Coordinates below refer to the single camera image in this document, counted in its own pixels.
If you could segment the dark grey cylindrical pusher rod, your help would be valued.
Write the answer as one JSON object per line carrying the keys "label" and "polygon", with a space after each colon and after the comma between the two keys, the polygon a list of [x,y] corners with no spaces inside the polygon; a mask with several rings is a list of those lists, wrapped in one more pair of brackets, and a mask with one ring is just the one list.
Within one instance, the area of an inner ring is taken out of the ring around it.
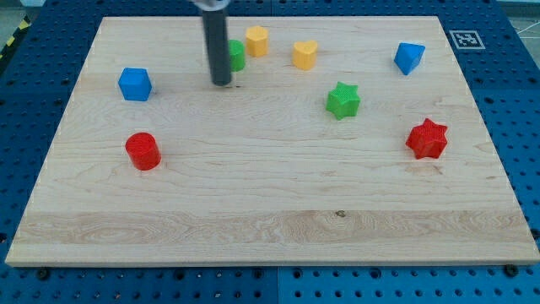
{"label": "dark grey cylindrical pusher rod", "polygon": [[202,25],[211,81],[225,86],[232,79],[226,11],[202,11]]}

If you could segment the silver metal rod mount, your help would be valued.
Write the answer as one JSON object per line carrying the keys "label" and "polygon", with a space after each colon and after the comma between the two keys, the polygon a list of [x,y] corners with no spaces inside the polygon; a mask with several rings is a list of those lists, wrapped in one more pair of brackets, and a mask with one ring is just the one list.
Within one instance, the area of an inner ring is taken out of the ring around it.
{"label": "silver metal rod mount", "polygon": [[230,0],[190,0],[202,11],[219,11],[227,8]]}

